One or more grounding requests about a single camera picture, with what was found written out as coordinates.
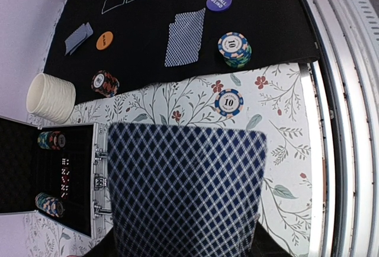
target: green leaf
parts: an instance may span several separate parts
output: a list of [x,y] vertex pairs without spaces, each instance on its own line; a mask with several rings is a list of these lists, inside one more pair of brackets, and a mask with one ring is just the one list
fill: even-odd
[[160,114],[160,121],[162,122],[163,125],[166,125],[166,126],[168,125],[165,116],[163,116],[162,114]]
[[237,76],[234,75],[234,73],[231,73],[231,74],[230,74],[230,78],[231,78],[232,81],[235,83],[235,85],[237,85],[237,86],[241,86],[241,81],[238,79]]
[[262,121],[262,116],[259,115],[259,114],[254,115],[254,116],[250,119],[248,125],[246,126],[246,129],[247,129],[247,130],[251,130],[252,128],[255,128],[256,125],[258,125],[260,121]]
[[66,240],[71,239],[71,237],[67,233],[64,233],[64,232],[62,232],[62,236],[60,238],[64,238]]
[[147,119],[147,115],[145,113],[139,114],[132,122],[141,122]]
[[281,198],[297,199],[295,196],[292,195],[291,191],[283,185],[276,185],[273,190],[273,193],[274,195]]

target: black tablecloth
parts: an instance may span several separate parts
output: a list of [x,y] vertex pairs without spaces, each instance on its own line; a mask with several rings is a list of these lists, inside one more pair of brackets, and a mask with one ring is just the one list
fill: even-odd
[[[102,98],[91,89],[93,75],[111,72],[120,81],[119,93],[154,82],[181,81],[197,75],[234,72],[217,50],[219,38],[230,31],[242,33],[252,47],[252,59],[243,69],[284,62],[318,59],[315,39],[299,0],[233,0],[229,10],[207,10],[199,61],[166,68],[168,27],[175,14],[198,11],[207,0],[68,0],[56,27],[45,73],[71,81],[76,103]],[[89,22],[94,35],[71,56],[65,40]],[[109,48],[96,48],[98,37],[112,31]]]

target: table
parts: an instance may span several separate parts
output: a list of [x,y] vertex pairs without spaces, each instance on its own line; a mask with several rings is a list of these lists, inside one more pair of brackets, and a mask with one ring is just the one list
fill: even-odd
[[[257,130],[266,133],[268,156],[262,186],[260,222],[293,256],[309,251],[312,210],[311,141],[301,77],[308,70],[281,64],[226,75],[199,76],[158,83],[141,90],[75,106],[66,124],[134,122]],[[245,101],[240,114],[226,118],[214,109],[223,89],[238,90]],[[51,124],[29,116],[30,123]],[[112,228],[111,217],[107,226]],[[83,255],[99,240],[90,240],[41,214],[26,214],[30,256]]]

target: white cup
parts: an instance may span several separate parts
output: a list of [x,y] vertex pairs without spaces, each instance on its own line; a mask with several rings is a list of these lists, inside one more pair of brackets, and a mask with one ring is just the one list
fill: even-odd
[[72,113],[75,97],[71,82],[39,73],[29,87],[26,109],[30,114],[63,124]]

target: open black case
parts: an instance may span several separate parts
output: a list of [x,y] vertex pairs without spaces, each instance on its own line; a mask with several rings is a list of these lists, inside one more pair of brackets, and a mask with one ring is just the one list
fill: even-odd
[[[66,146],[38,146],[42,131],[62,131]],[[103,209],[106,179],[106,132],[102,124],[36,127],[0,117],[0,214],[39,211],[56,222],[91,238],[105,235]],[[69,195],[60,199],[62,159],[69,159]],[[45,192],[59,198],[65,213],[52,217],[37,209],[35,197]]]

